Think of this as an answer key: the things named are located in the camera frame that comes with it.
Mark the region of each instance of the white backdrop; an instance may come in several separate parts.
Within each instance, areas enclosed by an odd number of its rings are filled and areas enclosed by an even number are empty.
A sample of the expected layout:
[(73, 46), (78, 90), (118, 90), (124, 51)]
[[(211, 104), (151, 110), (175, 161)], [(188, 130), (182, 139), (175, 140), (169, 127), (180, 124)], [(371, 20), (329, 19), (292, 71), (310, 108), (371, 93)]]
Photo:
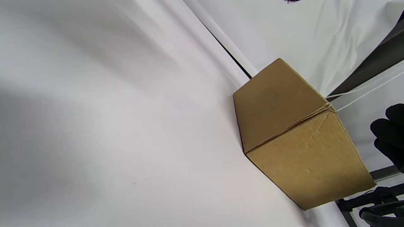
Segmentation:
[(283, 58), (322, 95), (393, 29), (404, 0), (184, 0), (254, 76)]
[(247, 77), (182, 1), (0, 1), (0, 226), (344, 226), (243, 155)]

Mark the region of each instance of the gloved hand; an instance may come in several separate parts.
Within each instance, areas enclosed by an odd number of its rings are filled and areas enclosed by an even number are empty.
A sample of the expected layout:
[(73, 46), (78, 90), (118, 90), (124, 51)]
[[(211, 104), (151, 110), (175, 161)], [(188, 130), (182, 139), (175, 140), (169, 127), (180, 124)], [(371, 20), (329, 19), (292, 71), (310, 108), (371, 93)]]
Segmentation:
[(377, 137), (375, 147), (404, 173), (404, 104), (390, 106), (387, 119), (377, 119), (370, 130)]

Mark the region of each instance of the white fabric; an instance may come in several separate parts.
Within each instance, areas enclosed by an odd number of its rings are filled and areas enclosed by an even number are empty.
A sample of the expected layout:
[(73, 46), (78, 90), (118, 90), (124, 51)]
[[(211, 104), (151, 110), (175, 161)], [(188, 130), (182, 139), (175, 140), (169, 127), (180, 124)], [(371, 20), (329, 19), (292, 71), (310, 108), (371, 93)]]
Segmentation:
[(404, 0), (185, 0), (254, 76), (281, 57), (326, 96), (392, 30)]
[(247, 77), (182, 1), (2, 0), (0, 31), (0, 226), (345, 225), (243, 155)]

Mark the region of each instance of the white wall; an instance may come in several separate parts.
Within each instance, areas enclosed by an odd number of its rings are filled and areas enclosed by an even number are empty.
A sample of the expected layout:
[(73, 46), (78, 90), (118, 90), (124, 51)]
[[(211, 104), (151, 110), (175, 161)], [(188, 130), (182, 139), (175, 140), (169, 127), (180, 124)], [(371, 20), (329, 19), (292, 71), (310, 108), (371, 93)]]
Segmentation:
[(254, 76), (283, 58), (322, 95), (396, 25), (404, 0), (184, 0)]
[[(386, 76), (369, 87), (358, 92), (344, 95), (332, 101), (336, 109), (367, 93), (378, 85), (392, 79), (404, 71), (404, 61), (377, 75), (357, 88), (362, 88), (373, 81)], [(386, 118), (386, 109), (397, 103), (404, 103), (404, 75), (369, 93), (354, 104), (338, 112), (343, 125), (358, 149), (369, 171), (393, 165), (373, 145), (375, 136), (370, 131), (370, 124), (378, 118)]]

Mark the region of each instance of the brown cardboard box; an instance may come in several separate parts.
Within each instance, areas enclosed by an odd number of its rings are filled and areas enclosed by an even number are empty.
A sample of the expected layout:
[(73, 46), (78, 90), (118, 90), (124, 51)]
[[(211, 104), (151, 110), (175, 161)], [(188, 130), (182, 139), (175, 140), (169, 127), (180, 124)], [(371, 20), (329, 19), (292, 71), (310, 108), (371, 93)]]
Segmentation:
[(282, 59), (233, 97), (245, 154), (302, 209), (375, 186), (335, 109)]

